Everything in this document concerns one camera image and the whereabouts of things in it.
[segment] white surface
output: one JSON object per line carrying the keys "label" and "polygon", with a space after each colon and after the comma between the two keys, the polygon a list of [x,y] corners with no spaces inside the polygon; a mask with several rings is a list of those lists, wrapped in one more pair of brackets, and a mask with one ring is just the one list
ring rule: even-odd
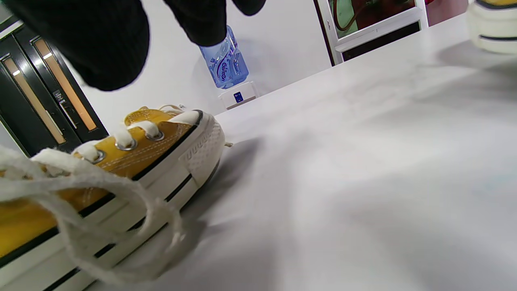
{"label": "white surface", "polygon": [[7,10],[7,8],[2,3],[0,3],[0,23],[7,20],[9,17],[11,17],[11,15],[11,12]]}
{"label": "white surface", "polygon": [[15,151],[22,151],[18,144],[14,141],[11,134],[7,131],[4,124],[0,122],[0,146]]}
{"label": "white surface", "polygon": [[[192,44],[160,0],[143,0],[151,29],[146,66],[131,86],[101,92],[81,84],[109,132],[141,106],[183,104],[212,114],[225,111],[199,48]],[[260,95],[330,68],[313,0],[268,0],[253,17],[227,2],[228,24]]]}
{"label": "white surface", "polygon": [[190,251],[92,290],[514,291],[517,57],[465,21],[217,116],[236,144],[184,212]]}

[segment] sneaker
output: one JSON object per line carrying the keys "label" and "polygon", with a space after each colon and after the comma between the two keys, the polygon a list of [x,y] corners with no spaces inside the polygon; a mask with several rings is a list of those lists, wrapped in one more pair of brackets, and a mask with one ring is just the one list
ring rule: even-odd
{"label": "sneaker", "polygon": [[[0,152],[0,290],[82,290],[95,279],[155,278],[181,239],[181,209],[225,145],[214,117],[143,107],[126,129],[31,159]],[[166,223],[171,244],[137,269],[114,267]]]}
{"label": "sneaker", "polygon": [[467,19],[476,46],[517,53],[517,0],[475,0],[467,9]]}

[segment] metal eyelet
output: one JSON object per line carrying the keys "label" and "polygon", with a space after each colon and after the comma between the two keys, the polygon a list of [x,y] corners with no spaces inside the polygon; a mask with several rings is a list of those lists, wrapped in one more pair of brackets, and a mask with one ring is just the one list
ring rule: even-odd
{"label": "metal eyelet", "polygon": [[165,137],[165,134],[163,134],[163,132],[158,132],[157,135],[155,136],[150,136],[148,134],[145,134],[145,137],[149,140],[152,140],[152,141],[159,141],[159,140],[162,140],[164,137]]}
{"label": "metal eyelet", "polygon": [[92,164],[98,164],[99,162],[101,162],[104,158],[106,157],[106,152],[105,151],[101,151],[101,150],[97,150],[97,158],[93,161],[91,161],[90,163]]}
{"label": "metal eyelet", "polygon": [[138,143],[136,142],[135,139],[131,139],[131,143],[127,147],[125,147],[121,144],[118,144],[118,142],[115,143],[115,147],[121,151],[132,151],[132,150],[136,149],[136,146],[138,146]]}

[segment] black stripe on sole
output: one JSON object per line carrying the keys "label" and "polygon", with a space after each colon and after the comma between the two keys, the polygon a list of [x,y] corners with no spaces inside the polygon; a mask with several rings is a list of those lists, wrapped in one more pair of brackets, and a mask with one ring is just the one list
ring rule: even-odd
{"label": "black stripe on sole", "polygon": [[[201,123],[201,120],[203,119],[203,112],[201,110],[194,110],[199,113],[199,116],[196,120],[196,123],[176,142],[170,147],[164,154],[162,154],[156,161],[154,161],[152,164],[150,164],[148,167],[143,169],[140,173],[135,175],[132,180],[137,181],[149,171],[151,171],[154,167],[156,167],[157,164],[162,162],[170,153],[172,153],[182,142],[184,142],[199,126]],[[92,214],[94,211],[98,210],[102,206],[106,205],[106,203],[110,202],[113,198],[115,198],[115,195],[112,193],[107,194],[106,196],[102,197],[101,199],[97,200],[90,206],[84,208],[83,210],[79,211],[79,215],[82,217],[86,217],[90,214]],[[33,238],[29,242],[23,244],[19,248],[15,249],[14,251],[10,252],[9,254],[3,256],[0,258],[0,268],[4,267],[8,263],[14,261],[15,259],[21,257],[22,255],[26,254],[27,252],[31,251],[32,249],[35,249],[37,246],[41,245],[42,243],[46,242],[47,240],[51,239],[52,237],[56,236],[59,233],[59,230],[57,229],[57,226],[43,232],[42,234],[38,235],[37,237]]]}
{"label": "black stripe on sole", "polygon": [[484,8],[492,9],[492,10],[503,10],[503,9],[514,9],[517,8],[517,3],[508,4],[508,5],[494,5],[487,3],[483,0],[476,0],[476,4],[483,6]]}
{"label": "black stripe on sole", "polygon": [[[201,192],[202,190],[204,190],[205,188],[205,185],[208,184],[208,182],[214,177],[216,171],[217,171],[217,168],[219,167],[219,162],[217,162],[216,166],[214,167],[214,169],[212,170],[212,173],[210,173],[210,176],[208,177],[208,179],[206,180],[206,182],[199,188],[197,189],[197,191],[194,193],[194,195],[192,195],[192,197],[196,196],[199,192]],[[192,175],[189,174],[183,181],[182,183],[176,188],[174,189],[174,191],[172,191],[172,193],[170,195],[167,196],[167,198],[165,199],[165,201],[169,202],[171,201],[171,199],[176,196],[176,194],[179,193],[179,191],[181,191],[181,189],[190,181],[190,179],[192,179]],[[133,230],[133,229],[137,229],[139,228],[140,226],[142,226],[142,224],[144,223],[144,218],[142,218],[141,220],[139,220],[137,223],[135,223],[133,226],[131,226],[128,231],[130,230]],[[164,228],[168,223],[165,223],[157,232],[159,232],[162,228]],[[144,241],[139,247],[141,247],[145,242],[147,242],[149,239],[151,239],[153,237],[153,235],[151,237],[149,237],[146,241]],[[112,248],[114,248],[116,246],[116,244],[114,243],[110,243],[108,245],[106,245],[105,247],[103,247],[101,250],[99,250],[97,253],[95,253],[95,257],[96,258],[100,258],[101,256],[103,256],[104,254],[106,254],[107,252],[109,252]],[[75,274],[79,273],[81,271],[81,269],[79,268],[74,268],[73,270],[71,270],[70,272],[66,273],[63,277],[57,279],[54,283],[50,284],[50,286],[48,286],[47,288],[43,289],[43,291],[53,291],[55,290],[56,288],[58,288],[61,284],[65,283],[68,279],[72,278]]]}
{"label": "black stripe on sole", "polygon": [[495,36],[486,36],[486,35],[479,35],[479,38],[486,39],[486,40],[492,40],[492,41],[517,41],[517,36],[513,37],[495,37]]}

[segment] white wall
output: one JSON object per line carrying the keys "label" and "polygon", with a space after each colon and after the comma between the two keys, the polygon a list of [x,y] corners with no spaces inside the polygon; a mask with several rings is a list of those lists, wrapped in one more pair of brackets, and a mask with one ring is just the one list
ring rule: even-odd
{"label": "white wall", "polygon": [[3,123],[0,123],[0,146],[15,151],[22,151],[18,144],[13,140]]}
{"label": "white wall", "polygon": [[11,12],[7,10],[7,8],[0,3],[0,23],[11,17]]}
{"label": "white wall", "polygon": [[[108,131],[141,106],[183,104],[218,114],[225,109],[197,46],[160,0],[143,0],[151,46],[137,81],[116,92],[82,89]],[[330,67],[313,0],[267,0],[253,17],[228,0],[228,23],[261,95]]]}

